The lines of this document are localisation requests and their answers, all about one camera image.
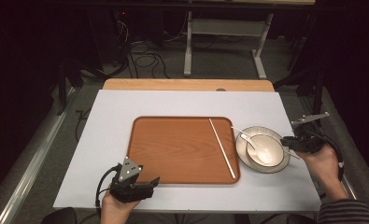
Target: white stick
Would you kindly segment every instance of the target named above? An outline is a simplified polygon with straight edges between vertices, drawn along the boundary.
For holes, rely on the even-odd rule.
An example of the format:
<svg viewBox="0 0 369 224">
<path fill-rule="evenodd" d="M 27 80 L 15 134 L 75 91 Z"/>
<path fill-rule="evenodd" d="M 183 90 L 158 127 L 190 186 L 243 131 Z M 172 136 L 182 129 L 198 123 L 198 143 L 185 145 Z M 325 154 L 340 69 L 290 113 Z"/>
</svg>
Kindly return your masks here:
<svg viewBox="0 0 369 224">
<path fill-rule="evenodd" d="M 214 134 L 216 135 L 217 141 L 219 142 L 222 155 L 224 156 L 224 159 L 227 162 L 228 168 L 230 169 L 230 172 L 231 172 L 231 175 L 232 175 L 233 179 L 235 179 L 233 168 L 231 167 L 231 164 L 228 161 L 227 155 L 225 155 L 224 147 L 222 147 L 221 141 L 219 139 L 219 136 L 217 135 L 216 129 L 214 128 L 213 122 L 211 121 L 211 119 L 209 119 L 209 121 L 210 121 L 211 127 L 213 128 Z"/>
<path fill-rule="evenodd" d="M 234 128 L 233 126 L 231 126 L 231 128 L 232 128 L 232 129 L 234 129 L 234 130 L 239 131 L 240 133 L 243 133 L 243 134 L 245 134 L 245 135 L 247 135 L 247 136 L 251 137 L 251 135 L 250 135 L 250 134 L 248 134 L 248 133 L 244 133 L 244 132 L 240 131 L 239 129 Z M 294 155 L 294 154 L 292 154 L 291 152 L 288 152 L 288 151 L 285 151 L 285 150 L 283 150 L 283 152 L 286 152 L 286 153 L 290 154 L 291 156 L 293 156 L 293 157 L 297 158 L 298 160 L 299 160 L 299 159 L 301 159 L 299 156 Z"/>
</svg>

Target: wooden tray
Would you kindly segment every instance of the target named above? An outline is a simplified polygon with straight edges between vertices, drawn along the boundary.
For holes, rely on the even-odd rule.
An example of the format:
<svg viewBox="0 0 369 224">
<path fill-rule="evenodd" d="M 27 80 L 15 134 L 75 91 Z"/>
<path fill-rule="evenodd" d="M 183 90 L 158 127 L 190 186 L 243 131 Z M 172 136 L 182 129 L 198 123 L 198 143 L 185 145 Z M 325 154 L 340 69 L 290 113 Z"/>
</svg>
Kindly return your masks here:
<svg viewBox="0 0 369 224">
<path fill-rule="evenodd" d="M 235 179 L 213 132 L 212 120 Z M 160 176 L 162 184 L 233 184 L 240 178 L 234 132 L 227 118 L 139 117 L 127 156 L 144 165 L 138 182 Z"/>
</svg>

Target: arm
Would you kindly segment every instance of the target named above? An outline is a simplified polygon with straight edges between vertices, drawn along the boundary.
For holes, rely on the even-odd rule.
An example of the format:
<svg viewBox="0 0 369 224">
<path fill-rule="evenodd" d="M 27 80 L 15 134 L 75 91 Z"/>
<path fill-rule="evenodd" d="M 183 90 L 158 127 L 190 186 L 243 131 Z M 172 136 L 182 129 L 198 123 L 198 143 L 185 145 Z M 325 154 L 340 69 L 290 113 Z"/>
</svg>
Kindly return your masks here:
<svg viewBox="0 0 369 224">
<path fill-rule="evenodd" d="M 348 194 L 338 179 L 338 161 L 331 147 L 324 146 L 313 154 L 296 153 L 303 158 L 310 174 L 317 178 L 332 203 L 348 199 Z"/>
<path fill-rule="evenodd" d="M 318 223 L 369 223 L 369 209 L 366 203 L 350 199 L 338 179 L 338 161 L 334 150 L 324 146 L 314 154 L 297 152 L 306 166 L 320 182 L 330 203 L 320 207 Z"/>
<path fill-rule="evenodd" d="M 140 201 L 132 203 L 121 203 L 116 200 L 109 190 L 106 192 L 102 201 L 101 224 L 124 224 L 132 210 Z"/>
</svg>

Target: plate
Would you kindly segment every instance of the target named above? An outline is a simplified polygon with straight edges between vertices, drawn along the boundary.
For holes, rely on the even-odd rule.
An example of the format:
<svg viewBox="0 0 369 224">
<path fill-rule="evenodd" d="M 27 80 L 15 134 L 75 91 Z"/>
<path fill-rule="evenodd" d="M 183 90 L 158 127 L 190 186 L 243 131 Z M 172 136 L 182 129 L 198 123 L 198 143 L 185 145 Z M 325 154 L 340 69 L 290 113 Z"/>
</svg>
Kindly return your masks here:
<svg viewBox="0 0 369 224">
<path fill-rule="evenodd" d="M 258 172 L 272 174 L 283 170 L 289 164 L 290 155 L 284 153 L 283 150 L 290 151 L 287 147 L 283 147 L 280 144 L 282 137 L 278 133 L 260 126 L 249 127 L 242 132 L 251 136 L 251 140 L 258 146 L 268 147 L 275 155 L 271 163 L 265 164 L 261 162 L 255 154 L 254 148 L 240 137 L 239 134 L 236 137 L 236 151 L 240 160 L 248 167 Z"/>
</svg>

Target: human hand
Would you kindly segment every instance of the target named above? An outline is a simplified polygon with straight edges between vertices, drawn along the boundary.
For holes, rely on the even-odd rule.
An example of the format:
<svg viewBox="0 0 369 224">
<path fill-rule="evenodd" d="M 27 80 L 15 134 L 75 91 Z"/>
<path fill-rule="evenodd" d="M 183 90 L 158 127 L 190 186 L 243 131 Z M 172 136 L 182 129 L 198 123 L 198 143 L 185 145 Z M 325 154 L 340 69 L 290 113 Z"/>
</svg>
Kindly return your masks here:
<svg viewBox="0 0 369 224">
<path fill-rule="evenodd" d="M 296 152 L 309 170 L 324 187 L 327 197 L 336 202 L 348 198 L 348 194 L 338 178 L 338 159 L 330 146 L 323 146 L 320 151 L 311 153 Z"/>
<path fill-rule="evenodd" d="M 114 198 L 106 191 L 102 201 L 101 224 L 123 224 L 128 219 L 132 210 L 140 203 L 140 201 L 132 203 L 122 203 Z"/>
</svg>

